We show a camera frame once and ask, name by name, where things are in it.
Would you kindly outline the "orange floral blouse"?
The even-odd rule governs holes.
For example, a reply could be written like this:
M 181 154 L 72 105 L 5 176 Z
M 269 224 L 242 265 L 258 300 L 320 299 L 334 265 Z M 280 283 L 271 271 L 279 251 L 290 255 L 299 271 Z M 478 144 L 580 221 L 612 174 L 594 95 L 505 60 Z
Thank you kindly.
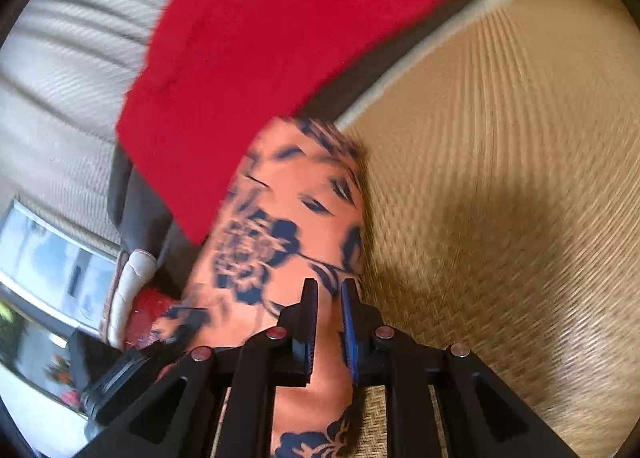
M 363 198 L 358 149 L 334 126 L 276 119 L 247 149 L 181 301 L 160 316 L 153 340 L 203 311 L 194 345 L 234 348 L 318 285 L 314 369 L 303 389 L 280 389 L 270 452 L 341 457 L 354 425 L 352 380 L 342 350 L 338 288 L 362 269 Z

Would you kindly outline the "red gift box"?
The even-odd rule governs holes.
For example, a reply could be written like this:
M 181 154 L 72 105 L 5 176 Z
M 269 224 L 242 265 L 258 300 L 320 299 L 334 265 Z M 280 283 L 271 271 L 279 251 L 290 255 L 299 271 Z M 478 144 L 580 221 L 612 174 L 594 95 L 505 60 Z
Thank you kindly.
M 154 322 L 176 303 L 155 287 L 144 287 L 134 298 L 126 323 L 124 348 L 145 348 L 153 342 Z

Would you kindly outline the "white rolled towel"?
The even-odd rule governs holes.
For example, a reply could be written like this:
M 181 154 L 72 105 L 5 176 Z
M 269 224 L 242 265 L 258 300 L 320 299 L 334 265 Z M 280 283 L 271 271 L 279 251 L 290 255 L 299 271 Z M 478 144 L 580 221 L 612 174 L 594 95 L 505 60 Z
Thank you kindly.
M 157 260 L 151 253 L 141 249 L 131 253 L 119 251 L 99 324 L 100 339 L 104 343 L 118 350 L 125 347 L 126 325 L 134 299 L 152 280 L 156 270 Z

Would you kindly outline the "white refrigerator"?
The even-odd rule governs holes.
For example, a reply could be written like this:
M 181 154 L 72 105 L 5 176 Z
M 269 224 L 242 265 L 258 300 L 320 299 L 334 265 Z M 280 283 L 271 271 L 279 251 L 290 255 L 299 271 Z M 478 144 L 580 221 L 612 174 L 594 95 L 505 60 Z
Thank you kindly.
M 115 259 L 63 233 L 14 200 L 1 220 L 1 279 L 66 326 L 96 336 Z

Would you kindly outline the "woven bamboo seat mat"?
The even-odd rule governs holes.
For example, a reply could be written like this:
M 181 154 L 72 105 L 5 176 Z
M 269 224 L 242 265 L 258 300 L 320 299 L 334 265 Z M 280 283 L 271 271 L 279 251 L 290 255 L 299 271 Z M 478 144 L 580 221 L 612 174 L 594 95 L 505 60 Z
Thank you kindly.
M 620 0 L 504 0 L 360 97 L 364 293 L 468 344 L 582 457 L 639 452 L 639 29 Z

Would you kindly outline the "beige dotted curtain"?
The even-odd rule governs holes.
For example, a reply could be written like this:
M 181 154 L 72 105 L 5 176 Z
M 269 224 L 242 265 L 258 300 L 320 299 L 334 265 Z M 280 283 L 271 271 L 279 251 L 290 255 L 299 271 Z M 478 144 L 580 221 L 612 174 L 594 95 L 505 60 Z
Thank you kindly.
M 169 0 L 28 0 L 1 48 L 1 199 L 111 248 L 115 126 Z

